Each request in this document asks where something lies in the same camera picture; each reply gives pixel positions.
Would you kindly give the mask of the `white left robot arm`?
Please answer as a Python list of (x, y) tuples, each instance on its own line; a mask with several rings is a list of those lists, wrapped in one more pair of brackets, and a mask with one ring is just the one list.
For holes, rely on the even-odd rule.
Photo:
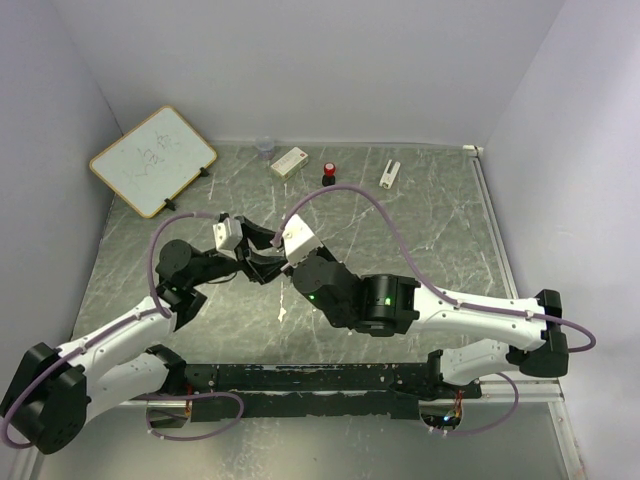
[(198, 286), (237, 272), (266, 284), (286, 265), (284, 256), (263, 253), (280, 246), (282, 230), (242, 216), (191, 216), (211, 221), (212, 249), (200, 251), (180, 239), (159, 247), (160, 234), (153, 233), (147, 296), (76, 340), (57, 347), (41, 342), (25, 352), (1, 401), (6, 446), (52, 454), (90, 420), (124, 401), (178, 397), (187, 385), (186, 363), (161, 342), (193, 320), (206, 302)]

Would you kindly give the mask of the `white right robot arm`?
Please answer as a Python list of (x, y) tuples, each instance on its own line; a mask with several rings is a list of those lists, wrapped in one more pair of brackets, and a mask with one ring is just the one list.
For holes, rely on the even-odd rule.
[(288, 256), (294, 288), (334, 328), (372, 337), (435, 330), (462, 333), (474, 342), (429, 356), (426, 390), (448, 396), (458, 385), (505, 371), (535, 378), (568, 372), (569, 348), (561, 328), (543, 319), (537, 298), (504, 299), (456, 293), (451, 301), (416, 279), (391, 274), (359, 277), (325, 247)]

